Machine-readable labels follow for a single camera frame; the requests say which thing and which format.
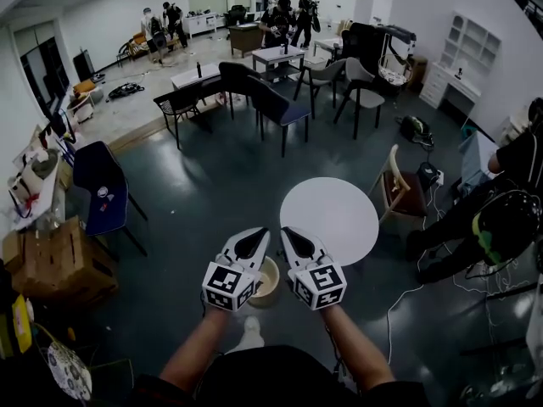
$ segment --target person wearing black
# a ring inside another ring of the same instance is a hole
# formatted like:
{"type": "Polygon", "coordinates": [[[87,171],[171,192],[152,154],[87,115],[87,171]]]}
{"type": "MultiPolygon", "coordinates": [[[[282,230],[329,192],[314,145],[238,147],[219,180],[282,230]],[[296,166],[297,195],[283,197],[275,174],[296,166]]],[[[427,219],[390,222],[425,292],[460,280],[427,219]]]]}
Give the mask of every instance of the person wearing black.
{"type": "Polygon", "coordinates": [[[288,43],[287,33],[291,25],[296,24],[290,0],[279,0],[277,6],[265,11],[259,27],[266,34],[264,48],[280,47],[288,43]]]}
{"type": "Polygon", "coordinates": [[[298,28],[296,29],[296,33],[294,33],[291,45],[293,47],[297,47],[299,36],[301,35],[303,31],[304,45],[302,46],[302,50],[306,50],[307,48],[309,48],[309,43],[311,42],[310,8],[311,8],[311,0],[299,0],[298,9],[296,10],[296,12],[299,14],[298,20],[296,21],[298,28]]]}
{"type": "MultiPolygon", "coordinates": [[[[485,258],[487,252],[481,247],[479,237],[473,232],[473,218],[497,195],[512,190],[524,190],[529,195],[543,198],[543,99],[537,98],[529,108],[529,128],[504,148],[500,148],[490,158],[488,169],[499,174],[461,199],[443,219],[433,223],[425,231],[413,231],[406,241],[406,258],[419,260],[423,251],[439,246],[449,240],[464,238],[450,255],[432,263],[426,270],[417,274],[420,283],[437,282],[476,264],[485,258]]],[[[505,232],[501,245],[503,248],[519,247],[517,257],[522,253],[526,237],[530,231],[527,221],[514,221],[515,214],[496,216],[496,228],[505,232]]]]}
{"type": "Polygon", "coordinates": [[[429,406],[423,385],[397,382],[383,354],[338,304],[320,314],[360,394],[345,388],[313,357],[288,346],[237,349],[208,368],[231,316],[210,307],[158,378],[140,376],[136,380],[126,404],[377,406],[409,400],[417,407],[429,406]]]}
{"type": "Polygon", "coordinates": [[[162,7],[164,8],[164,12],[162,13],[164,25],[166,25],[166,17],[168,17],[168,33],[170,33],[170,36],[173,38],[173,34],[176,32],[183,48],[187,48],[187,37],[183,31],[183,24],[181,22],[183,11],[181,11],[175,3],[169,4],[168,2],[164,2],[162,7]]]}

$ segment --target gray floor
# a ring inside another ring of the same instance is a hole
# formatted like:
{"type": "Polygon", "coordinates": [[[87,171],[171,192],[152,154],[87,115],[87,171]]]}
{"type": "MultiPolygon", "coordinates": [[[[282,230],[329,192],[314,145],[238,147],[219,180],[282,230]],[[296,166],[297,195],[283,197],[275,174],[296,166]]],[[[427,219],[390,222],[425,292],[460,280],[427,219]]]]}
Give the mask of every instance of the gray floor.
{"type": "MultiPolygon", "coordinates": [[[[290,97],[294,87],[292,81],[275,85],[290,97]]],[[[207,264],[232,234],[252,226],[269,227],[273,235],[268,254],[278,259],[279,210],[288,191],[299,182],[333,176],[366,191],[394,143],[400,145],[401,169],[417,170],[426,153],[401,137],[395,116],[415,114],[430,124],[436,143],[430,160],[445,172],[437,206],[451,206],[448,187],[460,174],[457,146],[461,136],[449,117],[404,93],[396,106],[391,101],[383,106],[377,130],[373,112],[363,111],[355,142],[351,137],[353,104],[347,105],[334,125],[330,97],[328,88],[319,94],[308,143],[303,142],[303,124],[289,133],[285,159],[280,156],[279,129],[267,122],[266,141],[261,142],[254,111],[244,105],[236,111],[235,121],[227,109],[210,111],[207,119],[213,135],[181,123],[181,152],[174,137],[162,131],[119,157],[132,194],[149,217],[145,224],[132,210],[129,222],[149,257],[141,256],[124,236],[110,240],[121,255],[120,291],[87,320],[87,335],[101,346],[95,363],[129,357],[136,374],[159,373],[198,324],[200,284],[207,264]]],[[[305,87],[299,103],[309,106],[305,87]]],[[[371,199],[382,212],[379,196],[371,199]]],[[[428,224],[435,221],[435,211],[430,212],[428,224]]],[[[416,266],[403,259],[405,235],[413,227],[409,221],[387,221],[372,252],[344,268],[349,286],[342,305],[385,355],[389,352],[387,310],[402,292],[417,287],[416,266]]],[[[526,259],[520,259],[517,269],[511,268],[511,284],[535,280],[526,259]]],[[[284,279],[286,265],[282,261],[279,265],[284,279]]],[[[468,288],[486,288],[483,281],[466,281],[463,275],[456,281],[468,288]]],[[[497,290],[494,278],[489,285],[497,290]]],[[[519,303],[527,300],[531,296],[524,294],[490,303],[492,320],[498,325],[493,327],[497,341],[523,336],[528,311],[522,311],[519,303]]],[[[275,306],[255,309],[247,305],[232,316],[222,351],[238,342],[246,315],[258,316],[266,344],[294,345],[333,368],[333,349],[319,314],[297,301],[284,282],[275,306]]],[[[423,382],[434,406],[448,405],[467,384],[488,389],[499,365],[512,363],[505,354],[459,355],[463,349],[490,343],[489,324],[484,295],[468,293],[451,279],[406,295],[390,312],[390,319],[395,375],[423,382]]],[[[515,361],[529,363],[526,350],[509,354],[515,361]]]]}
{"type": "MultiPolygon", "coordinates": [[[[330,30],[324,27],[320,33],[313,32],[313,38],[334,37],[336,28],[336,25],[330,30]]],[[[162,117],[159,108],[153,103],[153,98],[171,92],[171,77],[195,69],[197,62],[204,65],[234,61],[252,68],[250,53],[242,58],[241,52],[235,50],[232,56],[227,34],[227,29],[219,29],[216,33],[196,36],[188,41],[188,48],[179,47],[167,53],[163,60],[164,66],[154,64],[147,56],[143,56],[135,61],[125,61],[122,67],[112,66],[103,71],[106,75],[104,83],[99,83],[98,86],[104,91],[104,100],[96,104],[92,119],[81,124],[81,134],[87,142],[102,140],[110,143],[151,120],[162,117]],[[127,98],[105,102],[113,89],[128,82],[138,83],[145,90],[127,98]]],[[[312,58],[312,47],[306,55],[312,58]]],[[[318,48],[316,59],[328,59],[329,55],[318,48]]],[[[264,66],[258,64],[258,69],[264,70],[264,66]]]]}

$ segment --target dark floor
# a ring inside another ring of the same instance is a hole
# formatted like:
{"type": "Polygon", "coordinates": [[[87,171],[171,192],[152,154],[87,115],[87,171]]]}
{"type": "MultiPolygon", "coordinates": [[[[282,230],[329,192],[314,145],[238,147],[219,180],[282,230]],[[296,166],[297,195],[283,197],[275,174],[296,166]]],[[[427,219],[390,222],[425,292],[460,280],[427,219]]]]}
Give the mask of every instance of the dark floor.
{"type": "MultiPolygon", "coordinates": [[[[295,84],[285,81],[274,87],[292,97],[295,84]]],[[[395,143],[400,145],[400,168],[416,171],[427,154],[402,138],[396,116],[414,114],[431,126],[435,150],[430,160],[445,172],[445,188],[437,193],[437,206],[451,206],[448,188],[461,167],[457,124],[417,96],[404,93],[396,106],[392,101],[383,106],[377,130],[374,113],[363,111],[359,137],[353,141],[353,103],[334,125],[330,97],[331,91],[322,89],[308,143],[303,141],[302,123],[290,132],[285,159],[280,155],[279,129],[267,122],[266,141],[261,142],[254,110],[246,109],[244,101],[233,122],[226,109],[208,113],[213,135],[181,123],[182,152],[176,149],[174,137],[162,131],[119,157],[131,192],[149,217],[146,225],[132,211],[129,223],[149,257],[140,255],[124,236],[111,238],[121,256],[120,290],[92,313],[88,330],[100,342],[95,363],[128,357],[135,374],[159,373],[199,322],[199,292],[207,264],[232,234],[253,226],[269,227],[268,254],[278,260],[279,210],[288,191],[299,182],[333,176],[367,191],[395,143]]],[[[299,103],[309,105],[305,87],[299,103]]],[[[382,212],[378,193],[371,199],[382,212]]],[[[430,212],[428,225],[435,221],[435,211],[430,212]]],[[[388,220],[373,251],[344,268],[349,286],[342,305],[385,356],[389,353],[387,310],[403,291],[417,287],[416,266],[403,260],[405,235],[413,227],[417,225],[409,221],[388,220]]],[[[282,261],[280,270],[285,278],[282,261]]],[[[528,262],[521,261],[511,273],[511,284],[535,280],[528,262]]],[[[485,288],[483,281],[465,281],[463,275],[456,280],[466,287],[485,288]]],[[[495,279],[489,284],[495,291],[495,279]]],[[[332,369],[333,349],[319,314],[296,300],[283,282],[280,289],[275,306],[254,309],[247,305],[233,316],[221,350],[237,344],[246,315],[257,315],[267,345],[302,348],[332,369]]],[[[528,313],[518,312],[518,302],[527,297],[491,302],[492,319],[499,324],[494,329],[498,341],[523,336],[528,313]]],[[[509,363],[505,356],[459,356],[463,349],[490,343],[483,298],[483,294],[455,287],[449,279],[406,295],[390,313],[392,369],[399,379],[423,382],[434,406],[456,404],[459,391],[467,384],[488,388],[495,382],[493,366],[509,363]]],[[[512,352],[516,361],[524,360],[525,355],[525,350],[512,352]]]]}

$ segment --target white round table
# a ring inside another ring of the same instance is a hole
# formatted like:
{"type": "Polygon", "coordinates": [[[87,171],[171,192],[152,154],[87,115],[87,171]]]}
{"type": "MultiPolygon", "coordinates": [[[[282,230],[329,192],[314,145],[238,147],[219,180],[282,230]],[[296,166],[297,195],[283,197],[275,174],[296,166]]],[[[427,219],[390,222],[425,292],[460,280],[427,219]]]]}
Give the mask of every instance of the white round table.
{"type": "Polygon", "coordinates": [[[379,219],[358,187],[337,178],[313,178],[283,200],[281,227],[298,227],[320,238],[335,262],[350,265],[366,256],[379,234],[379,219]]]}

